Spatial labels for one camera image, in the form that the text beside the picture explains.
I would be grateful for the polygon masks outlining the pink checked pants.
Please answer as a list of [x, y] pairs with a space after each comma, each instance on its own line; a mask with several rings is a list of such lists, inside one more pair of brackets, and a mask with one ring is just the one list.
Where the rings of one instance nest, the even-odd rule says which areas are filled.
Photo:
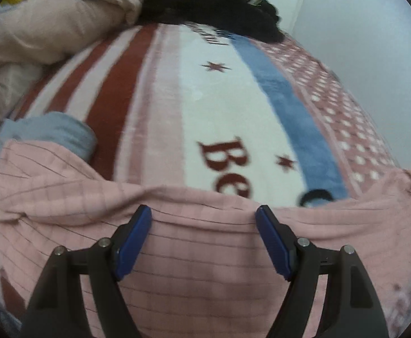
[[[50, 253], [109, 237], [140, 204], [153, 223], [120, 284], [149, 337], [263, 337], [286, 296], [257, 233], [258, 204], [175, 186], [110, 182], [65, 147], [8, 141], [0, 154], [0, 299], [22, 317]], [[411, 313], [411, 170], [390, 169], [356, 199], [275, 208], [316, 246], [350, 244], [371, 277], [391, 337]]]

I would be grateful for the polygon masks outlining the pink quilted duvet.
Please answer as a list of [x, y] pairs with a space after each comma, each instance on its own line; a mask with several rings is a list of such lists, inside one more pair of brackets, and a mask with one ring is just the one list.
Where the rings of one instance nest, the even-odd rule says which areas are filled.
[[112, 29], [132, 25], [143, 0], [24, 0], [0, 7], [0, 125], [45, 66]]

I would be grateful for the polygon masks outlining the patterned fleece bed blanket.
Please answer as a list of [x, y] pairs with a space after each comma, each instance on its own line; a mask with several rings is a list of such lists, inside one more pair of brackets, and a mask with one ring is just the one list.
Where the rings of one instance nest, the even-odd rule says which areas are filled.
[[332, 73], [286, 39], [149, 25], [99, 41], [37, 83], [12, 119], [63, 112], [97, 137], [110, 182], [238, 196], [272, 208], [318, 188], [367, 191], [394, 166]]

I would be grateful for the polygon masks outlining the black clothing pile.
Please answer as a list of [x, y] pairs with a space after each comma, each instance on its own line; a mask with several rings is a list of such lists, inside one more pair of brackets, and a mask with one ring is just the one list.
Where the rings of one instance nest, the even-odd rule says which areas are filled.
[[279, 20], [267, 0], [143, 0], [137, 22], [193, 22], [272, 44], [284, 39]]

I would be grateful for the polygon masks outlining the grey blue folded cloth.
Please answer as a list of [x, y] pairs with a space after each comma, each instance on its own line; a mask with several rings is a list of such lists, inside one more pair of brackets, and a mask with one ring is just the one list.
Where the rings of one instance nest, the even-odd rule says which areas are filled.
[[63, 112], [15, 121], [6, 119], [0, 126], [0, 151], [9, 140], [57, 143], [86, 162], [91, 160], [98, 143], [94, 131], [87, 124]]

